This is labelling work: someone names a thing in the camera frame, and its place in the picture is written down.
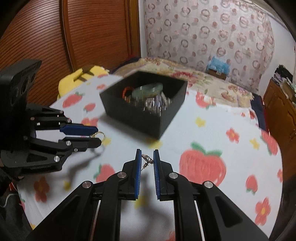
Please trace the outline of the small silver earring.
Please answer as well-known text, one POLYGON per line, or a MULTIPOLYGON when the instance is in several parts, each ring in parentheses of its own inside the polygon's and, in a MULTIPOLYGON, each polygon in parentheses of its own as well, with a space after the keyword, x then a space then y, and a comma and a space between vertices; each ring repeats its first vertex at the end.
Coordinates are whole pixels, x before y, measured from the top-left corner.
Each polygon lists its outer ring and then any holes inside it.
POLYGON ((153 161, 153 159, 150 156, 148 156, 146 154, 142 154, 142 158, 144 160, 144 165, 143 165, 143 167, 142 167, 141 170, 147 168, 149 165, 153 165, 154 164, 154 161, 153 161))

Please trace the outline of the black jewelry box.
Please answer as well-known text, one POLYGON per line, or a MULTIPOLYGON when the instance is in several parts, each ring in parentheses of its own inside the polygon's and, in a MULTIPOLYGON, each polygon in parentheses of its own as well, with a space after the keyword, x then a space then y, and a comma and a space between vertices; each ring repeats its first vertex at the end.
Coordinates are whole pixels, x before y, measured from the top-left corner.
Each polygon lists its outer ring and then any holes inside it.
POLYGON ((185 100, 184 80, 138 71, 111 85, 100 97, 105 112, 127 126, 160 139, 185 100), (150 98, 133 98, 132 91, 140 86, 161 83, 163 91, 150 98))

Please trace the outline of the green jade bangle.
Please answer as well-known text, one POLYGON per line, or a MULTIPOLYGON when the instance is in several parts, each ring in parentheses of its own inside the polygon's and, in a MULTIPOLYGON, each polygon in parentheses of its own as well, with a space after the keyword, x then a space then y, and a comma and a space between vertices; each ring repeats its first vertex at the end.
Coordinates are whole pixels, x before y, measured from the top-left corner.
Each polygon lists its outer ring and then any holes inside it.
POLYGON ((163 91, 161 83, 153 83, 140 86, 132 91, 133 98, 150 98, 160 94, 163 91))

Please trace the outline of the yellow plush toy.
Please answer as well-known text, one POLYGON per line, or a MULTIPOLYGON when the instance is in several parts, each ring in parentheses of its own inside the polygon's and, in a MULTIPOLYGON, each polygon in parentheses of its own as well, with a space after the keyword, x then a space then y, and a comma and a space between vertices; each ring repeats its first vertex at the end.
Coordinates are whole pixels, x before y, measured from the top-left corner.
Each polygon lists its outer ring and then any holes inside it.
POLYGON ((108 74, 109 70, 97 65, 86 65, 76 70, 59 81, 57 100, 91 78, 100 78, 108 74))

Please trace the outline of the strawberry flower print cloth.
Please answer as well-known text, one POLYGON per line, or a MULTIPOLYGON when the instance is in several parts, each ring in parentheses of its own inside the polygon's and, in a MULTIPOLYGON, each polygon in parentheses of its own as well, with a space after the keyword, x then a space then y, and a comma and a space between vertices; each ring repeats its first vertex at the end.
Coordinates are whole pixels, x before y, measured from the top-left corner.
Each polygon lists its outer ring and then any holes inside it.
POLYGON ((30 225, 36 227, 82 182, 101 182, 121 171, 141 149, 149 156, 158 150, 163 161, 192 182, 212 181, 270 235, 280 207, 282 158, 276 141, 248 112, 232 113, 188 89, 169 127, 154 140, 105 114, 99 94, 118 81, 115 75, 94 77, 53 104, 73 122, 97 126, 103 143, 72 154, 59 172, 30 175, 17 185, 30 225))

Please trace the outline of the brown louvered wardrobe door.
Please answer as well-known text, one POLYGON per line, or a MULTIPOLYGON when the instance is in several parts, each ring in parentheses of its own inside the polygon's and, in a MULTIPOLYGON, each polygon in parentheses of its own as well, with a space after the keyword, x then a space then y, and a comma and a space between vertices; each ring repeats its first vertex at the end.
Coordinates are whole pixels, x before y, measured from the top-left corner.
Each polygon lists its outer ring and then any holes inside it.
POLYGON ((1 1, 1 68, 41 67, 28 101, 54 103, 58 83, 86 65, 114 70, 140 56, 138 1, 1 1))

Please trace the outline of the wooden side cabinet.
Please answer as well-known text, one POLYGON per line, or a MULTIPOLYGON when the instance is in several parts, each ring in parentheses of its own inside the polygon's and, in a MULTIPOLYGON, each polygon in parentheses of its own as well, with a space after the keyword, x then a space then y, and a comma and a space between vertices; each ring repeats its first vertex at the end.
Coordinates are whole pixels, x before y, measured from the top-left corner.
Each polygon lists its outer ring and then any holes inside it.
POLYGON ((295 107, 273 80, 269 81, 263 102, 268 128, 280 146, 283 162, 295 161, 295 107))

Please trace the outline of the floral bed quilt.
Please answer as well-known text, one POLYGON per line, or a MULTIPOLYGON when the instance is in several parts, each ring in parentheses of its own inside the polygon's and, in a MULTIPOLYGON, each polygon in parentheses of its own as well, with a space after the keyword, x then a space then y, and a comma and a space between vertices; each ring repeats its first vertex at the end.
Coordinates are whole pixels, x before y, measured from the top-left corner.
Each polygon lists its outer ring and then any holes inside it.
POLYGON ((239 114, 259 128, 267 130, 261 97, 238 85, 173 61, 152 57, 133 57, 115 68, 112 74, 126 77, 137 71, 187 81, 188 89, 200 92, 203 101, 210 106, 217 103, 233 114, 239 114))

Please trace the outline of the blue bag on box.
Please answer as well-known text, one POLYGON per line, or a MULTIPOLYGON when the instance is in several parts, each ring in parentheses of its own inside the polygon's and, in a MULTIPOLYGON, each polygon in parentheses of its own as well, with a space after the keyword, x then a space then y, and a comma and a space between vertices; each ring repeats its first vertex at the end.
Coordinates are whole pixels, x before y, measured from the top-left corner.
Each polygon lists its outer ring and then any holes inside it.
POLYGON ((222 80, 226 80, 229 72, 230 72, 230 65, 226 62, 223 62, 216 58, 215 56, 208 62, 206 67, 207 73, 220 78, 222 80))

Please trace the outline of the circle pattern curtain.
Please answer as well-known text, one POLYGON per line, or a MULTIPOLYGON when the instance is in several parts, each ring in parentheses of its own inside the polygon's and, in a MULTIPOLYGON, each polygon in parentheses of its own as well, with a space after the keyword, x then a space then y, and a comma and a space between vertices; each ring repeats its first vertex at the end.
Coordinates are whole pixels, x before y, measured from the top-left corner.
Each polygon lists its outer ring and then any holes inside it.
POLYGON ((257 93, 274 53, 265 12, 246 1, 145 1, 147 54, 205 71, 229 65, 237 85, 257 93))

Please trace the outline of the clutter pile on cabinet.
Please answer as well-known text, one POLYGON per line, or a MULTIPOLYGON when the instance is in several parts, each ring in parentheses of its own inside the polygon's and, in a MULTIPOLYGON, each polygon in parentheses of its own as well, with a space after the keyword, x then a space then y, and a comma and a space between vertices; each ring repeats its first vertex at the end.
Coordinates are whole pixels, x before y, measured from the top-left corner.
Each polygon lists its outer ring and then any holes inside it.
POLYGON ((292 82, 293 75, 283 65, 279 65, 274 72, 274 79, 287 94, 288 98, 295 102, 295 83, 292 82))

